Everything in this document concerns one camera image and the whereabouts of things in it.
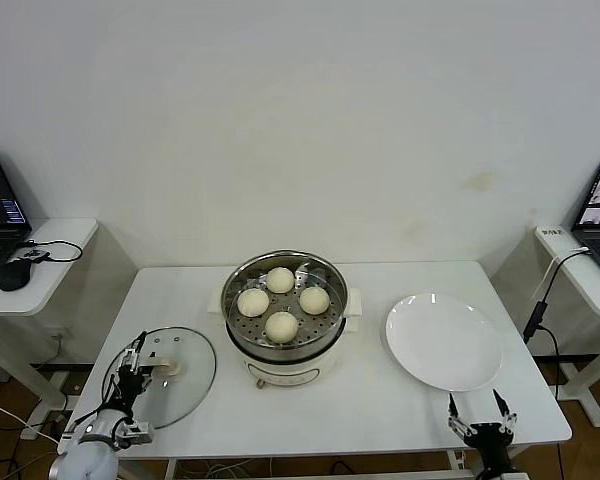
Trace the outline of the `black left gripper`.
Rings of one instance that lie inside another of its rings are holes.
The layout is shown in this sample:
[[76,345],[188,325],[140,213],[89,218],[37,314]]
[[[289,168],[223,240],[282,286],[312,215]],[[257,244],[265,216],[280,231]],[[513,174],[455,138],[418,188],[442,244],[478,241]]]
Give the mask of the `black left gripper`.
[[110,398],[110,407],[126,415],[133,414],[133,405],[139,395],[144,392],[145,381],[148,381],[155,371],[160,371],[160,363],[141,362],[139,357],[146,340],[146,332],[142,331],[124,349],[118,366],[118,383]]

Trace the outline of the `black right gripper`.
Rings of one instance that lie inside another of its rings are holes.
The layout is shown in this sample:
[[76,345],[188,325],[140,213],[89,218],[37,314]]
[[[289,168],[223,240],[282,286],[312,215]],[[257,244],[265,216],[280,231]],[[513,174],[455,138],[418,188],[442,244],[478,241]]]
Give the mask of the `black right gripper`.
[[506,400],[496,389],[492,390],[502,417],[500,423],[466,423],[459,415],[453,394],[449,394],[448,426],[467,445],[475,449],[482,460],[483,470],[477,479],[499,479],[514,473],[515,467],[509,457],[508,447],[514,438],[517,414],[509,409]]

